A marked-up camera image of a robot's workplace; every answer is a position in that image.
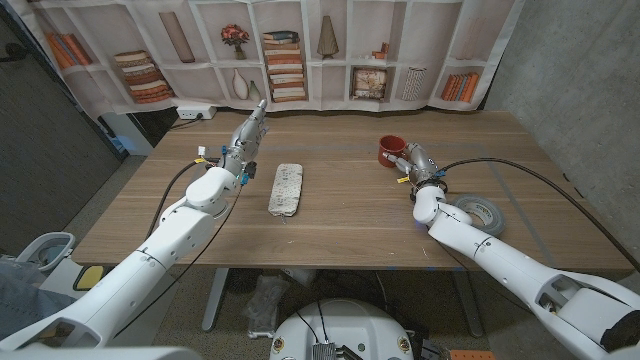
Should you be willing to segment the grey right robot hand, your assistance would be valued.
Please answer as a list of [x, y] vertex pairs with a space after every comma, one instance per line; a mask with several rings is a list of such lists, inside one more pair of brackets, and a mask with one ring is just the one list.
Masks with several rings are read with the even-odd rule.
[[438, 171], [434, 160], [420, 144], [415, 142], [408, 143], [400, 155], [384, 151], [383, 157], [404, 173], [409, 182], [416, 187], [432, 181], [432, 177]]

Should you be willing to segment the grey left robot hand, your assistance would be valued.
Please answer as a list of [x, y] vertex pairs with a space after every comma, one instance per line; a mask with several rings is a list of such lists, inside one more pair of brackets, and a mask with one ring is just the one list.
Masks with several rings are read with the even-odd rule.
[[262, 139], [269, 130], [265, 125], [267, 105], [267, 100], [262, 99], [231, 136], [223, 168], [236, 176], [256, 158]]

